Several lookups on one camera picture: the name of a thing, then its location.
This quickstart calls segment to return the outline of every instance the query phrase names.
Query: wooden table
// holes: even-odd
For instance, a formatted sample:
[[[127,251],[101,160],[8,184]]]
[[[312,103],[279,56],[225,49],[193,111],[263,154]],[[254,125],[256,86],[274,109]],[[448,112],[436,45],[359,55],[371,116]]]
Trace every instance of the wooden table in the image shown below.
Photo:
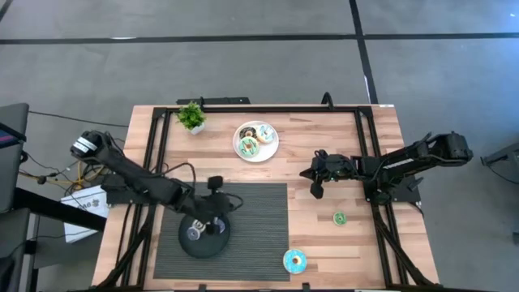
[[[134,108],[124,148],[127,157],[141,165],[144,161],[153,107],[142,105]],[[396,110],[393,107],[378,105],[373,105],[372,109],[382,153],[403,147]],[[213,175],[221,175],[226,182],[233,183],[287,183],[290,248],[304,251],[308,258],[307,270],[302,274],[292,275],[287,282],[154,279],[153,270],[163,214],[163,207],[160,206],[157,208],[153,226],[152,250],[148,258],[144,284],[146,290],[195,290],[202,282],[208,285],[208,289],[301,289],[303,282],[309,282],[311,288],[315,289],[384,287],[371,208],[364,200],[362,184],[357,181],[328,182],[324,185],[324,198],[316,200],[309,192],[311,181],[298,176],[300,171],[309,167],[316,149],[322,148],[328,153],[346,156],[360,155],[353,114],[206,115],[205,130],[198,135],[192,135],[184,129],[182,124],[177,123],[176,117],[172,119],[164,161],[168,165],[189,161],[196,168],[199,182]],[[280,136],[277,153],[264,163],[251,164],[243,161],[236,155],[231,144],[236,128],[251,120],[270,123]],[[367,144],[371,145],[367,122],[363,122]],[[161,127],[157,129],[152,165],[155,165],[157,159],[160,133]],[[191,180],[189,170],[175,170],[170,175]],[[402,247],[422,273],[431,281],[437,282],[438,277],[421,214],[406,203],[396,203],[393,207]],[[109,212],[93,285],[104,280],[115,265],[126,209],[126,206],[120,205]],[[348,218],[346,226],[337,227],[333,224],[332,215],[337,210],[345,212]],[[130,212],[123,247],[127,246],[132,214],[133,212]],[[393,282],[398,283],[394,255],[389,246],[388,256],[392,266]],[[137,251],[130,284],[135,284],[139,258],[140,251]]]

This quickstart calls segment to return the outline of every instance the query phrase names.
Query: blue donut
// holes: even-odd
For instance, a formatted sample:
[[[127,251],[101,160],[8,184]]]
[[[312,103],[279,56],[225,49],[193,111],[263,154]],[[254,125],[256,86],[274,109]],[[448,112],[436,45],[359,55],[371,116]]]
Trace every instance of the blue donut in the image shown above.
[[[307,257],[300,250],[288,250],[283,256],[283,265],[289,273],[302,273],[307,268]]]

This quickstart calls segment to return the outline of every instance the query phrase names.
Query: white paper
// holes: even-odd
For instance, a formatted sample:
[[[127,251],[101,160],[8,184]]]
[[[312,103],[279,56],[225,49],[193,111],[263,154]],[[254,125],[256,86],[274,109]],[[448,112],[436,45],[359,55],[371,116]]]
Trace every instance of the white paper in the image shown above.
[[[101,189],[101,186],[89,187],[76,191],[72,195],[61,198],[61,202],[72,207],[81,208],[104,218],[108,217],[109,209],[106,204],[106,192]],[[65,234],[76,234],[66,235],[65,241],[67,243],[74,243],[97,232],[96,230],[90,230],[70,223],[63,223],[63,225],[65,226]]]

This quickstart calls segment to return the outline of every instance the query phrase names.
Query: white plate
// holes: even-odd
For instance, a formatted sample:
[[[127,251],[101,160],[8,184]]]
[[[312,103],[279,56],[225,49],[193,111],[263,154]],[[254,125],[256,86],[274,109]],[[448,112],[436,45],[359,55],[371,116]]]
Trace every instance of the white plate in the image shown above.
[[[256,154],[253,157],[245,157],[245,156],[242,155],[242,152],[239,150],[240,130],[242,130],[244,127],[256,127],[256,126],[263,125],[263,124],[264,125],[269,125],[268,123],[261,122],[261,121],[246,122],[246,123],[242,124],[240,127],[238,127],[238,129],[236,129],[236,131],[234,132],[234,137],[233,137],[234,151],[243,160],[250,161],[250,162],[266,161],[267,159],[272,157],[272,155],[274,155],[274,153],[276,153],[277,147],[279,146],[279,136],[277,135],[276,129],[274,129],[274,127],[272,127],[270,125],[269,126],[272,127],[272,129],[274,130],[274,140],[272,142],[268,143],[268,144],[261,143],[261,142],[258,141],[258,143],[259,143],[258,154]]]

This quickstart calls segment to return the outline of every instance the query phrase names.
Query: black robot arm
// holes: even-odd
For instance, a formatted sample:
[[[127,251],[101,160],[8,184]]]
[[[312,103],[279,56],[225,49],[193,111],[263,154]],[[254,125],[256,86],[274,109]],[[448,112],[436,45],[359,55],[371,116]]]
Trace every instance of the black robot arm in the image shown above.
[[[136,194],[199,221],[210,222],[234,209],[225,194],[195,195],[193,186],[176,178],[166,178],[163,174],[153,174],[137,165],[124,156],[108,132],[85,131],[72,145],[71,152],[87,164],[104,165],[120,175]]]
[[[299,175],[313,181],[311,194],[323,197],[323,182],[356,179],[376,182],[377,191],[391,194],[401,180],[435,166],[460,166],[472,159],[465,137],[457,133],[442,134],[431,138],[431,133],[410,146],[382,157],[345,157],[315,151],[311,167]]]

